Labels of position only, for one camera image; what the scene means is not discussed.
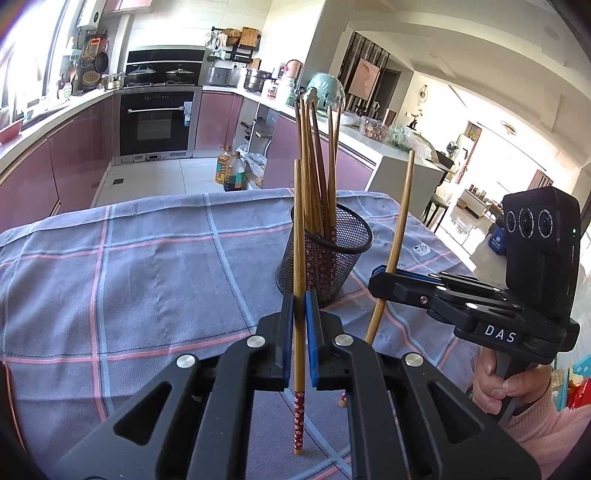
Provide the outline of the right hand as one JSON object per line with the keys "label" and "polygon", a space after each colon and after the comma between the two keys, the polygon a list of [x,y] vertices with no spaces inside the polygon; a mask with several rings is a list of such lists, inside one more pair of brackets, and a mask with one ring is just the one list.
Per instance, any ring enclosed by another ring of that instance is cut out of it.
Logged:
{"label": "right hand", "polygon": [[488,414],[499,414],[502,402],[518,398],[525,405],[539,400],[551,385],[551,368],[539,365],[508,379],[497,375],[497,357],[493,350],[483,348],[472,382],[474,402]]}

